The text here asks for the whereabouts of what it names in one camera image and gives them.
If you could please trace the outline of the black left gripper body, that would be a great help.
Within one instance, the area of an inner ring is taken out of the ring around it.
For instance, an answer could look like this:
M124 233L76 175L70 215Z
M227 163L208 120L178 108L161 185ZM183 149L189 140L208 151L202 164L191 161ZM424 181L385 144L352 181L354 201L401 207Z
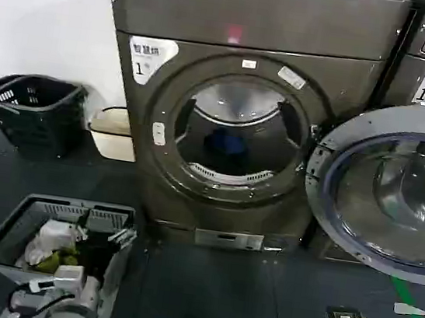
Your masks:
M86 274L103 276L113 255L119 252L120 245L109 241L109 236L106 232L91 232L81 241L78 262Z

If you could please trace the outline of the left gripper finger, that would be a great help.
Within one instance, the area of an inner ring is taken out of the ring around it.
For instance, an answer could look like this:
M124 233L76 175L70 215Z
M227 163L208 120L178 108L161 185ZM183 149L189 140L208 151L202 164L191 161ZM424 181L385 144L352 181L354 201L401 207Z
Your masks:
M135 229L122 229L114 235L108 236L108 241L110 243L115 243L117 245L128 246L134 242L137 237L137 232Z
M87 222L90 217L90 210L86 210L82 215L79 216L77 221L72 224L70 228L70 234L73 241L80 242L88 239L88 228Z

